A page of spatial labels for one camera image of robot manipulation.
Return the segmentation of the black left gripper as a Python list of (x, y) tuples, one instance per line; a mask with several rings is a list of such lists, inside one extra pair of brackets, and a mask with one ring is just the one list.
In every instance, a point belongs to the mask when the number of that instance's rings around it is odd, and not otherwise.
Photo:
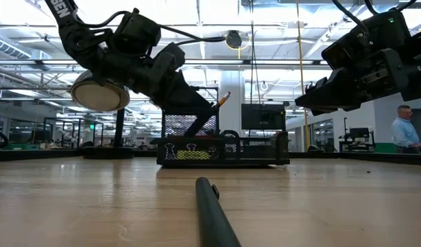
[(179, 68), (183, 51), (169, 43), (151, 57), (151, 50), (161, 38), (161, 28), (139, 10), (126, 12), (108, 39), (104, 76), (142, 93), (162, 109), (175, 113), (211, 113), (214, 108), (185, 81)]

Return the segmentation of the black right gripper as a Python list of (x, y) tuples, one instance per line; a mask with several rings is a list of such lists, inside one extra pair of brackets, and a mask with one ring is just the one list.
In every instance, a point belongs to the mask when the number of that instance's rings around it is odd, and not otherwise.
[(352, 37), (352, 74), (335, 69), (298, 97), (297, 106), (318, 116), (395, 93), (406, 101), (421, 98), (421, 32), (410, 34), (402, 12), (358, 20)]

